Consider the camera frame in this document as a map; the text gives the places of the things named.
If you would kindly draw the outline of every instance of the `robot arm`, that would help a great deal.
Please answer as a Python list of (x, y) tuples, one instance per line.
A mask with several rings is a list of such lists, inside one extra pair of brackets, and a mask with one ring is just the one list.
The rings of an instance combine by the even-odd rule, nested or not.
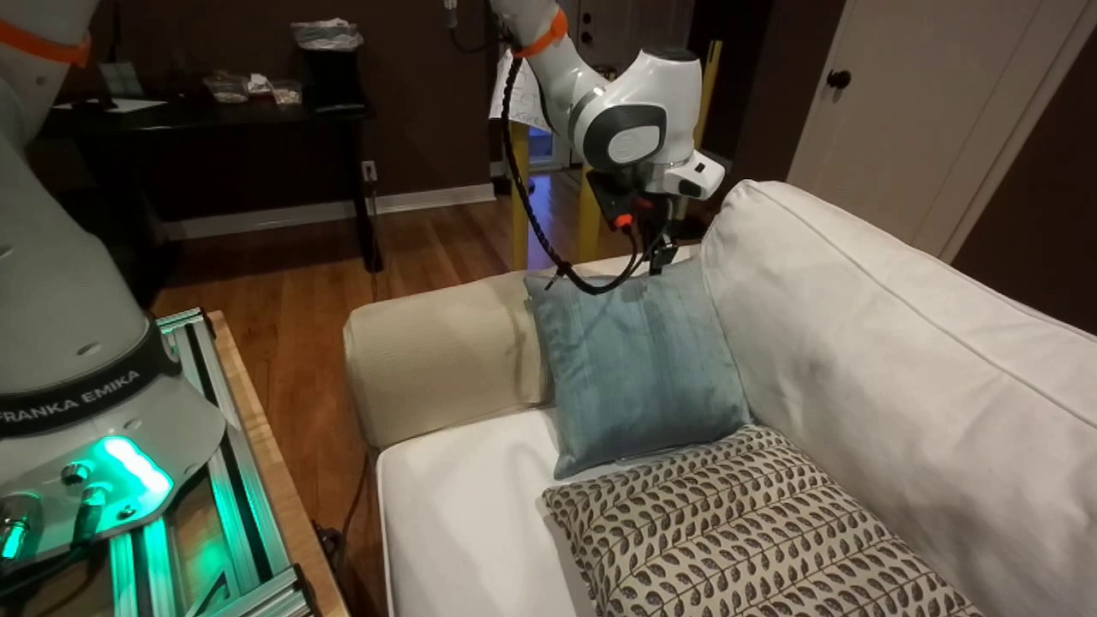
[(701, 61), (640, 53), (624, 74), (592, 73), (555, 0), (490, 0), (541, 84), (549, 125), (605, 174), (636, 172), (648, 194), (710, 198), (725, 164), (692, 148)]
[(106, 248), (24, 159), (93, 10), (0, 2), (0, 579), (158, 518), (223, 434)]

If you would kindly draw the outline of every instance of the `baseboard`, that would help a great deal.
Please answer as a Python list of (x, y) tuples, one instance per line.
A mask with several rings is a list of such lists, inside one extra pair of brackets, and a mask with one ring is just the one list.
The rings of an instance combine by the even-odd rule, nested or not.
[[(414, 213), (414, 210), (450, 210), (450, 205), (469, 205), (469, 201), (495, 201), (490, 181), (379, 194), (379, 215)], [(285, 205), (285, 210), (199, 215), (199, 221), (165, 224), (165, 232), (172, 241), (199, 241), (199, 237), (232, 237), (232, 232), (256, 232), (256, 231), (280, 231), (280, 226), (314, 226), (314, 224), (333, 224), (333, 221), (355, 221), (355, 201), (304, 201), (304, 205)]]

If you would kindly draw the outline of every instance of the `dark wooden desk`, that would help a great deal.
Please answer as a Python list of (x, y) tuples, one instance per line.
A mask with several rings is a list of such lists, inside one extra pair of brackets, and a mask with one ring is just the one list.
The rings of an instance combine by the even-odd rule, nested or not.
[(359, 125), (371, 119), (368, 103), (346, 103), (333, 111), (304, 106), (188, 106), (167, 103), (142, 112), (102, 112), (102, 111), (55, 111), (42, 137), (77, 142), (88, 172), (111, 198), (111, 210), (124, 215), (124, 232), (138, 255), (131, 288), (149, 304), (167, 276), (167, 252), (158, 231), (156, 201), (149, 198), (142, 164), (142, 144), (163, 134), (223, 134), (223, 130), (278, 130), (278, 127), (315, 127), (335, 137), (340, 191), (355, 201), (358, 241), (368, 272), (380, 272), (386, 257), (373, 241), (368, 213), (368, 188), (359, 180)]

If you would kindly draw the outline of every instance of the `blue pillow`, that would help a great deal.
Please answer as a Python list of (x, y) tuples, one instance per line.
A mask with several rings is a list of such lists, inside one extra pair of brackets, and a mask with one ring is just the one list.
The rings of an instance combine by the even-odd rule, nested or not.
[(749, 424), (725, 330), (695, 262), (582, 294), (567, 279), (528, 276), (554, 372), (555, 476), (717, 441)]

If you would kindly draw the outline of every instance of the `patterned pillow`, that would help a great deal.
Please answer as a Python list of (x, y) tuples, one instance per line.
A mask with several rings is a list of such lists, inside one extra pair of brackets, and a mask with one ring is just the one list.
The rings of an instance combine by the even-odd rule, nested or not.
[(597, 613), (979, 613), (768, 428), (554, 486)]

